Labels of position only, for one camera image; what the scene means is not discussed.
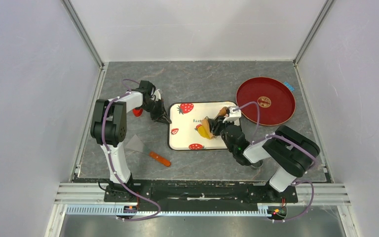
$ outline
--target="red tray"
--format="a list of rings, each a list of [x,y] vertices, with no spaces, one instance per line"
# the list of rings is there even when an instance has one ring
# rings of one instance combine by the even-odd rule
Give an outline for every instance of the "red tray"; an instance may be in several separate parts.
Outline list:
[[[237,105],[242,106],[251,101],[259,104],[259,124],[264,126],[285,123],[296,109],[296,101],[291,91],[283,83],[272,78],[252,78],[240,85],[236,93]],[[243,108],[242,114],[256,123],[256,106],[249,105]]]

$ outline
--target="blue tag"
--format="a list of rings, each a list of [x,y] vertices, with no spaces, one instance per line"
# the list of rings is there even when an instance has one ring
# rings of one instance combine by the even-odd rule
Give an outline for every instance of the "blue tag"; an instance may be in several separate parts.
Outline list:
[[[293,90],[294,90],[294,87],[292,87],[290,84],[288,84],[288,82],[284,82],[284,85],[285,85],[286,87],[288,87],[288,89],[289,89],[290,91],[293,91]]]

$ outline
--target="gold emblem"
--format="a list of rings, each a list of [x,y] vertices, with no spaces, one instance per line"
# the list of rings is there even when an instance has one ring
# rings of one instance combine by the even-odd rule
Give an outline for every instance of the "gold emblem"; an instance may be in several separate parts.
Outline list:
[[[262,108],[268,108],[269,106],[271,106],[271,100],[266,96],[261,96],[258,98],[258,104]]]

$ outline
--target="white enclosure wall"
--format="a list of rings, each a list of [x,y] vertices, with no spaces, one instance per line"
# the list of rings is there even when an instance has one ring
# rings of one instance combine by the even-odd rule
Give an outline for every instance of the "white enclosure wall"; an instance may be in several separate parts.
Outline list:
[[[325,0],[72,0],[104,61],[294,59]]]
[[[59,0],[0,0],[0,237],[44,235],[98,70]]]
[[[332,175],[379,236],[379,1],[336,1],[299,68]]]

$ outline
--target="orange knife handle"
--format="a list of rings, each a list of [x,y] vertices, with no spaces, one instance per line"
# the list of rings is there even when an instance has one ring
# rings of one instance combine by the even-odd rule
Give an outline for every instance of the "orange knife handle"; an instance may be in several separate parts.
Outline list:
[[[154,153],[154,152],[150,152],[149,153],[149,156],[155,160],[157,160],[159,163],[167,166],[167,167],[170,167],[171,166],[171,162],[168,161],[167,159],[165,159],[164,157]]]

